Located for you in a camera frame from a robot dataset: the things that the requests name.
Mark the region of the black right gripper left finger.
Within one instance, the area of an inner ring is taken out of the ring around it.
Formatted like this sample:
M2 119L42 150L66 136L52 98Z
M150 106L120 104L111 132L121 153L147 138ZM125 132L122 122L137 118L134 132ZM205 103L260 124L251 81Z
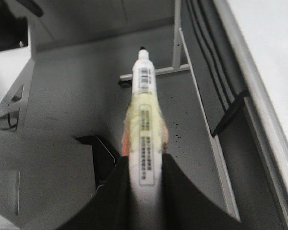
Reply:
M128 230L130 220L129 158L121 157L106 184L59 230Z

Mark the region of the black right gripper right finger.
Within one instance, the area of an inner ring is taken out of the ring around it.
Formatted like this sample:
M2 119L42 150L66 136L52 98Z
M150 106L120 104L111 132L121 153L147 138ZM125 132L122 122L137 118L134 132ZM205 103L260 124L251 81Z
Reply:
M162 192L167 230L246 230L208 199L173 157L162 155Z

